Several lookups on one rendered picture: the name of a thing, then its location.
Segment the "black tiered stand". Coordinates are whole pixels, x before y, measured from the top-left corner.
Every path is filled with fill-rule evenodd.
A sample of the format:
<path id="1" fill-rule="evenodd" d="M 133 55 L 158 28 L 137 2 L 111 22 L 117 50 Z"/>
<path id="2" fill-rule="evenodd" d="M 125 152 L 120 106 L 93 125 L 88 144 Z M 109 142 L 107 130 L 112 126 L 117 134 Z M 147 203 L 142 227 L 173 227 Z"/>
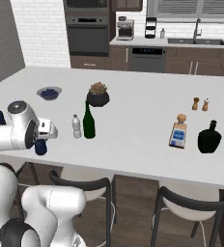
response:
<path id="1" fill-rule="evenodd" d="M 145 25 L 145 38 L 146 39 L 154 39 L 156 33 L 156 18 L 155 17 L 147 17 L 146 25 Z"/>

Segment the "black round glass bottle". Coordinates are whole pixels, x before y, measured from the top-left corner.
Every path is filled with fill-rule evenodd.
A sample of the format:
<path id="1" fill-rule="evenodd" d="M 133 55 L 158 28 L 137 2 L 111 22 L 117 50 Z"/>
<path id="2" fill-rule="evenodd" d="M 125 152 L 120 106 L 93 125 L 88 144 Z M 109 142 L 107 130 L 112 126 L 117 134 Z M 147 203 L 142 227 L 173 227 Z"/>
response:
<path id="1" fill-rule="evenodd" d="M 215 130 L 217 121 L 210 122 L 210 128 L 202 130 L 198 135 L 198 149 L 201 153 L 214 153 L 220 144 L 222 135 Z"/>

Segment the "clear plastic water bottle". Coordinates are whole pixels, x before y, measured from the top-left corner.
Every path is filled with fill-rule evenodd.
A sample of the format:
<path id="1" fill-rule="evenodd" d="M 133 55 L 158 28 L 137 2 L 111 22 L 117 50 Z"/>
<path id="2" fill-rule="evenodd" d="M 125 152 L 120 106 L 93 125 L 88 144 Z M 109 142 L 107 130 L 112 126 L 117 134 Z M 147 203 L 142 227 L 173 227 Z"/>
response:
<path id="1" fill-rule="evenodd" d="M 82 135 L 81 125 L 80 125 L 80 120 L 78 119 L 76 114 L 73 115 L 71 124 L 72 124 L 72 128 L 73 128 L 73 137 L 74 138 L 80 138 Z"/>

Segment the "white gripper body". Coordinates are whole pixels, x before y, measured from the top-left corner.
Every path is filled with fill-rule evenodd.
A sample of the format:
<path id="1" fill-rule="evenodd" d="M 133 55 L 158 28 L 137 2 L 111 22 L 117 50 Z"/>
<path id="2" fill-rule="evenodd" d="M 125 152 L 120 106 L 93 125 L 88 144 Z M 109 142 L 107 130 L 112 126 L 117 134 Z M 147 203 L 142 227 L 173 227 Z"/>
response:
<path id="1" fill-rule="evenodd" d="M 38 128 L 39 139 L 56 139 L 58 137 L 58 130 L 53 123 L 40 123 Z"/>

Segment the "grey bowl of blueberries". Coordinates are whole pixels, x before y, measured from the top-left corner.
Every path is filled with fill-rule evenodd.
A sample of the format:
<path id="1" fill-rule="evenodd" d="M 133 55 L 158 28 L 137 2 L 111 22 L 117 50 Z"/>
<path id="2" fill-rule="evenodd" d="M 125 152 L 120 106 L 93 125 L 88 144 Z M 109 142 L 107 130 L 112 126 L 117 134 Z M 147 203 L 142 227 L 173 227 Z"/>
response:
<path id="1" fill-rule="evenodd" d="M 37 91 L 37 95 L 43 98 L 44 100 L 54 100 L 62 92 L 62 89 L 59 87 L 45 87 Z"/>

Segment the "brown narrow lower cupboard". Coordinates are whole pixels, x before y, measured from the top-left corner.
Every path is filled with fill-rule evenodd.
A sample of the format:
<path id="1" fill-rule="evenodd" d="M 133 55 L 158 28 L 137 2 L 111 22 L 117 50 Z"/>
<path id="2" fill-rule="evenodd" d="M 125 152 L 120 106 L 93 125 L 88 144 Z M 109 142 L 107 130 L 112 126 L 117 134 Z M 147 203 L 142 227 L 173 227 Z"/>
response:
<path id="1" fill-rule="evenodd" d="M 111 45 L 110 58 L 112 70 L 128 70 L 128 48 L 126 46 Z"/>

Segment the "grey kitchen sink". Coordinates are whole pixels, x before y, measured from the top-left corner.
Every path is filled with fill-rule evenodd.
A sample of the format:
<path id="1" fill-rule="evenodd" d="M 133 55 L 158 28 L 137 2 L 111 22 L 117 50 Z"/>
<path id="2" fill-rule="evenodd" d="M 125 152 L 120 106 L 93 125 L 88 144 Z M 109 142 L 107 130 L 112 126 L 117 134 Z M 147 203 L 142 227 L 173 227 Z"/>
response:
<path id="1" fill-rule="evenodd" d="M 177 38 L 168 38 L 168 43 L 172 44 L 201 44 L 201 45 L 224 45 L 223 40 L 215 39 L 177 39 Z"/>

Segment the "brown white-topped salt shaker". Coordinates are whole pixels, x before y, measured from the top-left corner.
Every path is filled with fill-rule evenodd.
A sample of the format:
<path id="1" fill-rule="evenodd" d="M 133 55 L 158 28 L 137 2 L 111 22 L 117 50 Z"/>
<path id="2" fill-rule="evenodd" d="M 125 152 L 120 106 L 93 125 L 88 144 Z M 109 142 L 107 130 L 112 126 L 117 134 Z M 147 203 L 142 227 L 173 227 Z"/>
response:
<path id="1" fill-rule="evenodd" d="M 210 99 L 207 97 L 204 99 L 204 104 L 203 104 L 203 107 L 202 107 L 202 110 L 203 111 L 208 111 L 209 109 L 209 103 L 210 103 Z"/>

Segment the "dark grey dishwasher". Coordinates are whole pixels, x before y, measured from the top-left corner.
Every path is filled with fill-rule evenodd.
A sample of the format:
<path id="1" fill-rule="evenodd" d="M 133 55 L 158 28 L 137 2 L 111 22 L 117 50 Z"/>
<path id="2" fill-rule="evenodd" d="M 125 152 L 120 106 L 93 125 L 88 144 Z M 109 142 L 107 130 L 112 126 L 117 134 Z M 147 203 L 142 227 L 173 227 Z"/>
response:
<path id="1" fill-rule="evenodd" d="M 133 46 L 128 51 L 130 71 L 164 72 L 166 48 L 157 46 Z"/>

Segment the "square corked glass bottle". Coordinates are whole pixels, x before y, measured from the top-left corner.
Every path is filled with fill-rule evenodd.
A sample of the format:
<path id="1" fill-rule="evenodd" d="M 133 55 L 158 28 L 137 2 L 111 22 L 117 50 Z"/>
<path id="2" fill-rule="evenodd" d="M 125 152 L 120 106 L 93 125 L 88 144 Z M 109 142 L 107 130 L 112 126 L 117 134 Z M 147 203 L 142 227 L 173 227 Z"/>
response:
<path id="1" fill-rule="evenodd" d="M 169 139 L 169 146 L 183 149 L 185 146 L 186 137 L 186 120 L 185 114 L 179 114 L 177 116 L 177 122 L 174 123 L 172 132 Z"/>

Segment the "green glass bottle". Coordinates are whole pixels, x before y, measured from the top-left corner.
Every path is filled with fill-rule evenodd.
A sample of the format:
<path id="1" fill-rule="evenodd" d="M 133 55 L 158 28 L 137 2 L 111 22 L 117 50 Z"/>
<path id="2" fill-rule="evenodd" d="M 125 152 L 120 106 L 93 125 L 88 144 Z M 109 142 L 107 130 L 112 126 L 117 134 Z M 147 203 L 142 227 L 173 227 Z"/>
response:
<path id="1" fill-rule="evenodd" d="M 83 118 L 84 137 L 93 139 L 96 136 L 95 120 L 91 114 L 89 102 L 85 102 L 85 115 Z"/>

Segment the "brown wall cupboard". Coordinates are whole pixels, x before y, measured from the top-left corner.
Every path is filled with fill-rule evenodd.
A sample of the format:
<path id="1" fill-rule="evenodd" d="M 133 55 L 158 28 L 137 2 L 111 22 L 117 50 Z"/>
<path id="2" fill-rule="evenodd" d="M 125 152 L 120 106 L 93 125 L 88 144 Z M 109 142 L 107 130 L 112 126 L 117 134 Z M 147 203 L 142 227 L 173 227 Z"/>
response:
<path id="1" fill-rule="evenodd" d="M 115 12 L 141 12 L 143 0 L 113 0 L 112 6 Z"/>

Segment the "silver sink tap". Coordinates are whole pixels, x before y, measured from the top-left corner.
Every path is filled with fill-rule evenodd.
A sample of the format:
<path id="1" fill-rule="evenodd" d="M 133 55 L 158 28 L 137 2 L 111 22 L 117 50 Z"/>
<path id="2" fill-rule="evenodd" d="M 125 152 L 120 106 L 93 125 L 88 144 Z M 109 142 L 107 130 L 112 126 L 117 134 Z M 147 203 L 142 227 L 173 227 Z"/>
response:
<path id="1" fill-rule="evenodd" d="M 200 32 L 198 31 L 198 27 L 200 23 L 201 23 L 201 19 L 197 18 L 194 33 L 193 33 L 193 43 L 196 43 L 196 39 L 202 35 L 202 30 Z"/>

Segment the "succulent plant in black pot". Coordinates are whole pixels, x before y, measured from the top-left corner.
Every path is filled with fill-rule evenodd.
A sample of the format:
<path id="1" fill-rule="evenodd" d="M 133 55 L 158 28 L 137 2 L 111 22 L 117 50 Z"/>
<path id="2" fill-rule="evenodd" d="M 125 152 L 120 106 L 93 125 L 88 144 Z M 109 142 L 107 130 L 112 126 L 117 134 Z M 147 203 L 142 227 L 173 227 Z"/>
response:
<path id="1" fill-rule="evenodd" d="M 87 94 L 87 101 L 93 107 L 102 107 L 110 101 L 107 87 L 101 82 L 91 86 Z"/>

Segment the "dark grey wall oven stack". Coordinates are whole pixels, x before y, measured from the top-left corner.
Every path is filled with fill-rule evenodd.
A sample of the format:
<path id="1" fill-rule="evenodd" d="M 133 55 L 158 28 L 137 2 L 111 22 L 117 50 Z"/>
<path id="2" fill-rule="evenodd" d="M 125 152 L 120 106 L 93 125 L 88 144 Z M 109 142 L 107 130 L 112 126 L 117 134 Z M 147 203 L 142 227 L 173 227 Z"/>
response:
<path id="1" fill-rule="evenodd" d="M 116 36 L 113 0 L 63 0 L 70 66 L 110 69 L 109 43 Z"/>

